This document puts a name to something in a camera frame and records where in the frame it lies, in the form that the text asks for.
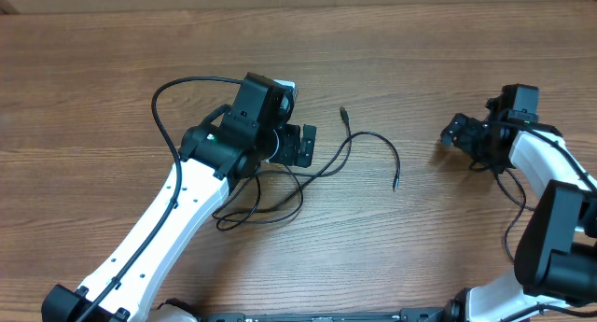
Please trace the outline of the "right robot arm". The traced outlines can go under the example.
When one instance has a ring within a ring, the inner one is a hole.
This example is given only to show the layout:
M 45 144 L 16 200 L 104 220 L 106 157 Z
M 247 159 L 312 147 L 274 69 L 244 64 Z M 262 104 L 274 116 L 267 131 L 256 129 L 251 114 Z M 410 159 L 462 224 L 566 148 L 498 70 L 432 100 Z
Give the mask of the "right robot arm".
M 558 312 L 593 318 L 596 247 L 576 242 L 596 235 L 596 180 L 567 149 L 561 132 L 540 122 L 539 90 L 506 85 L 487 101 L 483 120 L 457 113 L 440 134 L 467 154 L 470 170 L 494 175 L 520 170 L 538 199 L 513 251 L 513 268 L 482 287 L 463 289 L 437 321 L 528 321 Z

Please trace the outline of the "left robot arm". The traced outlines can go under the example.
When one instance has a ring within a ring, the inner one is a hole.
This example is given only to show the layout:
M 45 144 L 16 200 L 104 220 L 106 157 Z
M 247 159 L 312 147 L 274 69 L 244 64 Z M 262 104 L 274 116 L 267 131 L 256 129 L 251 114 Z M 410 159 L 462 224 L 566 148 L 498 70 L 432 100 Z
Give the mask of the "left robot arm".
M 289 124 L 292 81 L 249 73 L 233 104 L 189 128 L 160 192 L 112 254 L 76 290 L 57 285 L 43 300 L 45 321 L 198 321 L 178 300 L 152 306 L 169 271 L 203 222 L 263 161 L 307 167 L 315 129 Z

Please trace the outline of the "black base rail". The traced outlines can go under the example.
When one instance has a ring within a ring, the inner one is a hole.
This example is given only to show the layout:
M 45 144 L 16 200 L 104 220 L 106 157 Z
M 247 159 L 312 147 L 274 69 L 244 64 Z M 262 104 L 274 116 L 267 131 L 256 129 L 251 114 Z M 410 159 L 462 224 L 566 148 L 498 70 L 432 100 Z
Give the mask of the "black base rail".
M 202 315 L 175 298 L 151 310 L 150 322 L 466 322 L 464 305 L 450 300 L 444 307 L 401 308 L 395 312 L 261 314 L 216 313 Z

